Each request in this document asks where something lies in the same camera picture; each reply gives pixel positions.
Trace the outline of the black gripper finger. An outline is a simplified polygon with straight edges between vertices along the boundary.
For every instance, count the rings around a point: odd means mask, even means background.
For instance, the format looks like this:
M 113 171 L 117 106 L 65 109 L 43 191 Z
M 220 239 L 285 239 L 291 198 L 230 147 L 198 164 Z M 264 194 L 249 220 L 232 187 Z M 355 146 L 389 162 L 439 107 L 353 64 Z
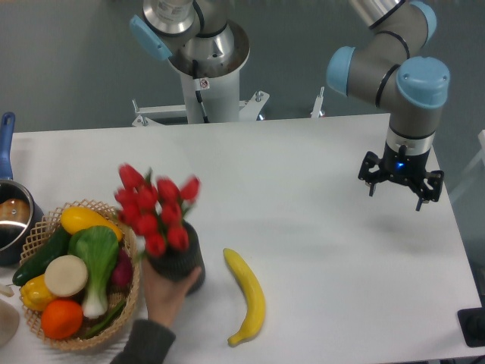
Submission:
M 415 210 L 419 212 L 423 204 L 438 202 L 442 193 L 444 171 L 424 171 L 410 179 L 410 189 L 418 197 Z
M 377 185 L 383 182 L 381 162 L 382 160 L 375 153 L 369 151 L 361 163 L 358 179 L 364 181 L 369 188 L 369 196 L 373 196 Z

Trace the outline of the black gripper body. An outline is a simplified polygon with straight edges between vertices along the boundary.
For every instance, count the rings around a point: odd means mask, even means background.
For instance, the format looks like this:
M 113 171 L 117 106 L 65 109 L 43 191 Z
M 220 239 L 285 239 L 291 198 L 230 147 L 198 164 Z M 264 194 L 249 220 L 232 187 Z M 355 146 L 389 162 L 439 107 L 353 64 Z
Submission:
M 377 181 L 390 181 L 407 187 L 424 187 L 426 164 L 430 149 L 419 155 L 409 155 L 406 146 L 392 147 L 386 142 L 378 167 Z

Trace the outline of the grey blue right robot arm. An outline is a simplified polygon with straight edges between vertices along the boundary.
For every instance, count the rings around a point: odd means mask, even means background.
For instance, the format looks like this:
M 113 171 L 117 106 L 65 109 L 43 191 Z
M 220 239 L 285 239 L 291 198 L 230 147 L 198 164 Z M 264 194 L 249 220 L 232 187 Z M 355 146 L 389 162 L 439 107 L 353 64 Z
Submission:
M 408 187 L 419 202 L 440 198 L 444 173 L 426 164 L 448 99 L 450 72 L 419 51 L 437 28 L 433 9 L 421 1 L 353 1 L 374 34 L 363 49 L 338 49 L 327 66 L 327 85 L 390 115 L 382 156 L 367 152 L 358 173 L 374 191 L 389 181 Z

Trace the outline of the dark grey sleeved forearm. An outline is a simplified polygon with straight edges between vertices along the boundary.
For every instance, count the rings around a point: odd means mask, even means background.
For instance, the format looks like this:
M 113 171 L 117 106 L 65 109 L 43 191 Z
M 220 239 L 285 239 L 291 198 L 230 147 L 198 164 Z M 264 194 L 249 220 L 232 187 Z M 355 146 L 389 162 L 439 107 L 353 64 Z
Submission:
M 137 319 L 122 351 L 111 364 L 160 364 L 163 363 L 176 335 L 152 320 Z

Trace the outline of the person's hand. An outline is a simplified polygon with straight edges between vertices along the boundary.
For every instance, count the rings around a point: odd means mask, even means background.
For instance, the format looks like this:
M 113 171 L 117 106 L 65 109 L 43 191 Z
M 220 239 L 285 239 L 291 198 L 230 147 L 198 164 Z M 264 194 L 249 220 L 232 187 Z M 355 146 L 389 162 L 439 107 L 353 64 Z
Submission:
M 171 281 L 157 273 L 147 259 L 143 259 L 143 291 L 148 319 L 170 328 L 201 272 L 202 269 L 197 266 L 181 281 Z

